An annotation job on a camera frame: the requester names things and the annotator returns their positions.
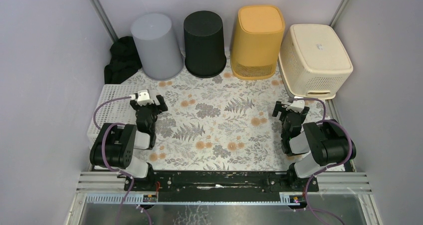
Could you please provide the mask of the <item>white perforated basket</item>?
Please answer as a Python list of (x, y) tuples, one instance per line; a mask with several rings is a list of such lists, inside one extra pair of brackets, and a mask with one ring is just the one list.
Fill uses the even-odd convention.
[[(102, 88), (97, 106), (115, 98), (128, 97), (141, 89), (140, 85), (106, 84)], [(120, 99), (107, 103), (97, 111), (96, 116), (91, 117), (87, 131), (87, 137), (90, 141), (89, 148), (92, 148), (100, 131), (96, 125), (101, 127), (104, 123), (136, 124), (136, 112), (130, 105), (130, 99)]]

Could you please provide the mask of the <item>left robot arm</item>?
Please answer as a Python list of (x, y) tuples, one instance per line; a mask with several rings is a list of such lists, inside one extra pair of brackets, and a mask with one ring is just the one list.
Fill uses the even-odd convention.
[[(101, 127), (96, 122), (96, 114), (108, 103), (130, 100), (135, 110), (135, 124), (120, 122), (104, 123)], [(168, 111), (162, 95), (152, 99), (147, 90), (136, 94), (108, 100), (100, 104), (93, 115), (93, 122), (99, 134), (90, 150), (90, 163), (106, 168), (130, 178), (135, 178), (140, 189), (150, 190), (155, 178), (149, 174), (150, 164), (134, 156), (134, 150), (151, 150), (156, 142), (156, 122), (158, 115)]]

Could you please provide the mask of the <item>yellow plastic waste basket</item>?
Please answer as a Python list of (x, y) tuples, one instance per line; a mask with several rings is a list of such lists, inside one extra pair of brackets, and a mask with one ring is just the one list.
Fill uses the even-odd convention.
[(237, 14), (230, 49), (231, 69), (241, 80), (262, 80), (276, 71), (285, 21), (275, 5), (243, 6)]

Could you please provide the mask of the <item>cream large container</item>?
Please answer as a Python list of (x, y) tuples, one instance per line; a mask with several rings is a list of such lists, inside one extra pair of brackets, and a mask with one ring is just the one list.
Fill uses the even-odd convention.
[(294, 24), (279, 53), (285, 87), (293, 96), (333, 99), (353, 72), (353, 64), (334, 29)]

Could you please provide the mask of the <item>grey bucket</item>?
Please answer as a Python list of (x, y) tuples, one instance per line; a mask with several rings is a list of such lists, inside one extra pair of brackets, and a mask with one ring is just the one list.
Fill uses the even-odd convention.
[(171, 19), (162, 13), (149, 13), (136, 19), (130, 28), (143, 72), (151, 79), (165, 81), (176, 77), (184, 62)]

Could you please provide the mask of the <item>black round bucket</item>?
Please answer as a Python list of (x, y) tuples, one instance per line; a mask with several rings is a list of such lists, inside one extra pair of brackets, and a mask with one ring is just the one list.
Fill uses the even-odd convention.
[(196, 11), (185, 18), (183, 28), (188, 72), (199, 78), (219, 75), (226, 66), (221, 17), (208, 10)]

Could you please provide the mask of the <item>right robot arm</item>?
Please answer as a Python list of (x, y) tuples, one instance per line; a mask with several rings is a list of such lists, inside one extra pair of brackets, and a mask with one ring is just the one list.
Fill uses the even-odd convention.
[(272, 112), (272, 116), (279, 115), (282, 122), (283, 153), (289, 157), (305, 155), (287, 170), (286, 184), (293, 191), (304, 187), (311, 175), (344, 164), (356, 156), (355, 144), (336, 120), (306, 123), (308, 111), (309, 107), (296, 100), (289, 105), (277, 101)]

